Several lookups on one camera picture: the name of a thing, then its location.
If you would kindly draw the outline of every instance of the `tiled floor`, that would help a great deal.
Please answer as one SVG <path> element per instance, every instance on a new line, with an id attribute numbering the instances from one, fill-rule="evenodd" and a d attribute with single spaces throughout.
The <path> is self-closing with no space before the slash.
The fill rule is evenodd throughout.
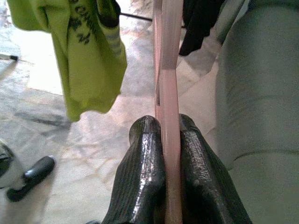
<path id="1" fill-rule="evenodd" d="M 151 17 L 150 0 L 118 2 L 122 12 Z M 107 114 L 86 112 L 71 123 L 50 35 L 15 28 L 0 0 L 1 51 L 21 56 L 17 63 L 0 61 L 0 138 L 26 168 L 47 154 L 57 160 L 55 172 L 23 201 L 9 203 L 0 191 L 0 224 L 83 224 L 104 217 L 129 128 L 154 114 L 151 23 L 121 16 L 120 24 L 128 58 L 121 95 Z M 214 149 L 219 50 L 209 37 L 201 50 L 179 57 L 177 68 L 180 112 L 194 119 Z"/>

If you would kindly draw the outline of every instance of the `gray fabric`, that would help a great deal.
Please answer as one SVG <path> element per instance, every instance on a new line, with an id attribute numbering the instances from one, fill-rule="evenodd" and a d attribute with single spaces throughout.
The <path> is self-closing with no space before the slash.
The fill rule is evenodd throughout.
<path id="1" fill-rule="evenodd" d="M 299 149 L 299 12 L 263 7 L 230 30 L 216 83 L 219 157 Z"/>
<path id="2" fill-rule="evenodd" d="M 292 7 L 298 9 L 299 1 L 298 0 L 251 0 L 249 3 L 249 8 L 267 7 L 271 5 Z"/>
<path id="3" fill-rule="evenodd" d="M 255 224 L 299 223 L 298 21 L 295 7 L 255 7 L 219 56 L 218 156 Z"/>
<path id="4" fill-rule="evenodd" d="M 245 0 L 226 0 L 222 4 L 221 12 L 215 24 L 216 38 L 220 43 L 223 43 L 226 35 L 231 29 L 237 15 L 240 12 Z"/>

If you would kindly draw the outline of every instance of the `pink plastic strip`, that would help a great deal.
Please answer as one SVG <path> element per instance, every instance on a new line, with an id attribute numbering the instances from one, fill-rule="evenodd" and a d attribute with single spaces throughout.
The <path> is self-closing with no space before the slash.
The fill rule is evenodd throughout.
<path id="1" fill-rule="evenodd" d="M 176 78 L 182 11 L 182 0 L 154 0 L 155 112 L 161 123 L 166 168 L 166 224 L 182 223 Z"/>

